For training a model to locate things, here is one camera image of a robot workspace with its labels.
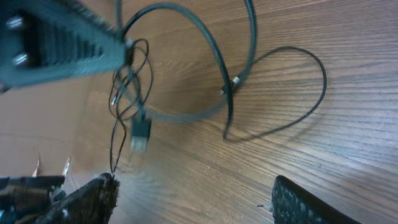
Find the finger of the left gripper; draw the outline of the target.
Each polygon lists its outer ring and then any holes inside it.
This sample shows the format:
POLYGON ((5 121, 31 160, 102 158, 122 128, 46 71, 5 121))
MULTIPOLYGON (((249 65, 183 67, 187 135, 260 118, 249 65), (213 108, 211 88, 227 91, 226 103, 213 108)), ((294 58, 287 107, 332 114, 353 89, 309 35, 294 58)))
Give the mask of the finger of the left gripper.
POLYGON ((1 93, 131 64, 132 46, 81 1, 1 1, 1 93))

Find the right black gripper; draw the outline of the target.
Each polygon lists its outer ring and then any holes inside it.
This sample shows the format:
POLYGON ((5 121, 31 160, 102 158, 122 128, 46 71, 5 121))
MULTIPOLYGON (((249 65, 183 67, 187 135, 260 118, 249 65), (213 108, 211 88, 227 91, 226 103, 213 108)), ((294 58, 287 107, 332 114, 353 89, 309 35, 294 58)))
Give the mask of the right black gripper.
MULTIPOLYGON (((62 175, 1 177, 1 223, 17 223, 66 196, 62 175)), ((103 173, 38 216, 36 224, 108 224, 117 206, 120 182, 103 173)))

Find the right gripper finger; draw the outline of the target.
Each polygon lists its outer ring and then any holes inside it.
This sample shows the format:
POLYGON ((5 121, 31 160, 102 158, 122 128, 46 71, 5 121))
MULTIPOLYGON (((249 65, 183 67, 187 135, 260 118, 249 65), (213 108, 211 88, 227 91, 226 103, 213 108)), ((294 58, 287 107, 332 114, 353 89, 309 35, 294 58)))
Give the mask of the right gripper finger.
POLYGON ((283 175, 275 178, 270 210, 281 224, 359 224, 283 175))

